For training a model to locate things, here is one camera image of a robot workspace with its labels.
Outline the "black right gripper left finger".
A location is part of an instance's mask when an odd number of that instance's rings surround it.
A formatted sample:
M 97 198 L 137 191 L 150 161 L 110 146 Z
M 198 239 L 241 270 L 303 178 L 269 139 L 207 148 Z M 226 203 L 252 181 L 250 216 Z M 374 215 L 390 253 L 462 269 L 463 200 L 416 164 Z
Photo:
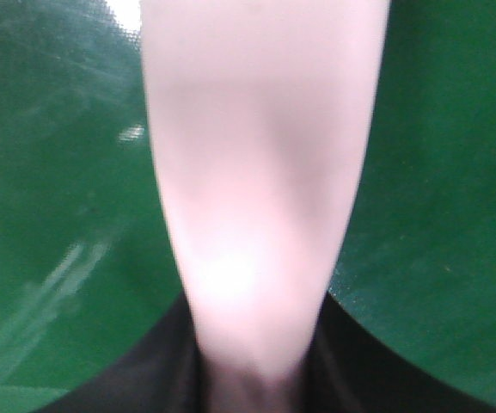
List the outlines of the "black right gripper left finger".
M 38 412 L 212 412 L 193 316 L 181 292 L 162 318 L 110 366 Z

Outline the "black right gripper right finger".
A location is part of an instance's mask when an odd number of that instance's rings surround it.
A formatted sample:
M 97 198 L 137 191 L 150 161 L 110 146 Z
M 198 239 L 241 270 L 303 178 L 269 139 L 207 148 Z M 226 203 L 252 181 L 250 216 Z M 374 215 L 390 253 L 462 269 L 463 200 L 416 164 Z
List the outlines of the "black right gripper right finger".
M 387 348 L 329 293 L 306 373 L 306 412 L 496 412 Z

